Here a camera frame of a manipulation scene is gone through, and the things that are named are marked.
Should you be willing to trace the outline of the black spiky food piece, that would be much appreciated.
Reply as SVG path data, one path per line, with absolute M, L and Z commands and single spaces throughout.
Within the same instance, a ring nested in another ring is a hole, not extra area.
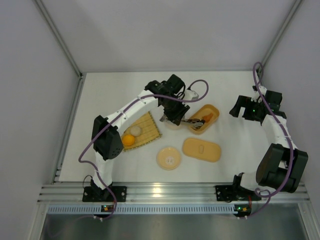
M 204 120 L 198 118 L 186 119 L 186 123 L 195 124 L 195 125 L 203 125 L 205 123 Z

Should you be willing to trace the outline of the metal tongs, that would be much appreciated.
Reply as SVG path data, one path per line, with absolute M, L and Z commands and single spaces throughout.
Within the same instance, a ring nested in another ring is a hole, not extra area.
M 168 126 L 173 127 L 173 128 L 178 128 L 183 125 L 186 125 L 186 126 L 191 127 L 192 129 L 195 129 L 195 130 L 200 129 L 206 123 L 206 121 L 203 119 L 185 118 L 185 117 L 182 117 L 181 120 L 179 120 L 178 122 L 175 122 L 175 121 L 170 121 L 169 118 L 165 115 L 163 115 L 160 118 L 160 122 L 165 123 Z

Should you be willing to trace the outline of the orange fried food piece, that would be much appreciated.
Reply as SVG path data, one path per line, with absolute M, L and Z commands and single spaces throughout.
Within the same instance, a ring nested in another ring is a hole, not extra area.
M 208 115 L 205 115 L 205 116 L 203 116 L 202 117 L 202 120 L 205 122 L 205 123 L 208 123 L 210 120 L 211 120 L 211 118 L 213 117 L 213 113 L 210 113 L 210 114 L 208 114 Z

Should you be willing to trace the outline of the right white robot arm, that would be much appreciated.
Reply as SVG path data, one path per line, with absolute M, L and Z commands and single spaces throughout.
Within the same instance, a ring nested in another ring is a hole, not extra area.
M 263 90 L 262 94 L 268 106 L 256 92 L 254 97 L 239 95 L 229 112 L 237 118 L 240 109 L 244 108 L 242 117 L 245 120 L 260 122 L 269 142 L 256 172 L 239 175 L 240 186 L 252 191 L 259 186 L 278 189 L 286 178 L 291 158 L 288 140 L 291 141 L 292 138 L 287 128 L 287 116 L 280 111 L 282 94 L 270 90 Z

